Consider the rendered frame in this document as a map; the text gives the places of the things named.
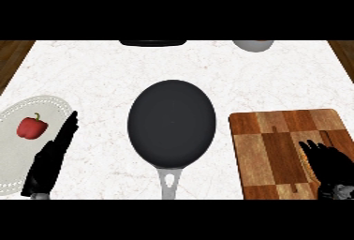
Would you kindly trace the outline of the white lace placemat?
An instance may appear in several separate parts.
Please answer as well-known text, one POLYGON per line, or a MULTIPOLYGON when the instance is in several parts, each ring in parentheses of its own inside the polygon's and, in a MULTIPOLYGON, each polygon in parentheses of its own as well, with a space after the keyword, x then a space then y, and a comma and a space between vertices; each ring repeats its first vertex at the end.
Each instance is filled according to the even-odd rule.
POLYGON ((63 98, 43 95, 21 100, 0 112, 0 196, 23 190, 35 155, 57 138, 73 111, 63 98), (36 140, 27 140, 17 135, 17 129, 21 121, 36 118, 37 113, 49 127, 36 140))

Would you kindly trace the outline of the black flat object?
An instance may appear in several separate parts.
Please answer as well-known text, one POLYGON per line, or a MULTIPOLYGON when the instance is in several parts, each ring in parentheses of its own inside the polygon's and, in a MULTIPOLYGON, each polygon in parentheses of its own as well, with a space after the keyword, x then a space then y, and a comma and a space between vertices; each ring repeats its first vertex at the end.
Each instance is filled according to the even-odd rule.
POLYGON ((126 46, 170 47, 170 46, 181 46, 188 41, 186 40, 120 40, 120 42, 126 46))

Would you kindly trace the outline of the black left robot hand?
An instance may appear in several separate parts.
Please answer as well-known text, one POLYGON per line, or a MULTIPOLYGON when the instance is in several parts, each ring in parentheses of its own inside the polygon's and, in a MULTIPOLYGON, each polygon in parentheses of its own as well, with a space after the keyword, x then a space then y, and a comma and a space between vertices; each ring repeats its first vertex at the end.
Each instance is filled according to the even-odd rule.
POLYGON ((35 156, 21 195, 30 197, 35 193, 48 193, 54 190, 61 171, 64 157, 79 131, 79 112, 73 112, 57 137, 48 141, 40 152, 35 156))

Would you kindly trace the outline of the dark grey frying pan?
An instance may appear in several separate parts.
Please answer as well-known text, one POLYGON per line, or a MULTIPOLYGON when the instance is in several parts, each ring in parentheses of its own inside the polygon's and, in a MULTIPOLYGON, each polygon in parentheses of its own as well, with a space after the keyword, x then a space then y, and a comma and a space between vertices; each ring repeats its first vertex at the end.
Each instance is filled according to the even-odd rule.
POLYGON ((163 199, 173 200, 182 171, 214 138, 216 112, 204 91, 179 80, 151 85, 133 103, 127 131, 138 154, 158 170, 163 199))

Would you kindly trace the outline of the grey bowl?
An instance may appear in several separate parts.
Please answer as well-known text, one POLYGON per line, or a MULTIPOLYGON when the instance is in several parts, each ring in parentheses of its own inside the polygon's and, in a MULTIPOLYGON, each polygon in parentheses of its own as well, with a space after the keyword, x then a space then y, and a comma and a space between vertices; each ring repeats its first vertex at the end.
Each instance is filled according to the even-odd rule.
POLYGON ((237 40, 234 43, 243 50, 251 53, 268 51, 275 44, 272 40, 237 40))

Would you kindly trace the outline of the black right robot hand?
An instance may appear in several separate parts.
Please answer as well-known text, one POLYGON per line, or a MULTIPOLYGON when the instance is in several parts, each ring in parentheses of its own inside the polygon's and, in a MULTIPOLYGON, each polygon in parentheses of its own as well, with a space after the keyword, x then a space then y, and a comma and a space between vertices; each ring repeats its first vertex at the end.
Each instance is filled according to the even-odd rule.
POLYGON ((346 185, 354 187, 354 162, 335 148, 327 147, 312 140, 299 143, 315 172, 324 185, 346 185))

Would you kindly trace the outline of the red bell pepper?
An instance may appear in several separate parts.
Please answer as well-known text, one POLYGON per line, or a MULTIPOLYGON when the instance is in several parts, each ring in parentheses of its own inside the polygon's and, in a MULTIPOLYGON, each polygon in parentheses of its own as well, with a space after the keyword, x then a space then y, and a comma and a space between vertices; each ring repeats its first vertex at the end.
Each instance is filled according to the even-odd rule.
POLYGON ((40 120, 40 114, 36 117, 26 117, 17 128, 17 135, 27 140, 36 140, 45 133, 49 124, 40 120))

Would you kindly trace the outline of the wooden checkered cutting board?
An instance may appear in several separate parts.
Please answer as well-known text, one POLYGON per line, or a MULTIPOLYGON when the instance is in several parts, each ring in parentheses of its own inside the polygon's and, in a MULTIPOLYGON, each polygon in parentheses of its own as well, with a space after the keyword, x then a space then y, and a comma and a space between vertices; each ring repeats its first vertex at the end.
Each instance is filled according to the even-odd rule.
POLYGON ((354 141, 338 112, 240 112, 229 121, 244 198, 315 200, 321 182, 300 143, 334 146, 354 160, 354 141))

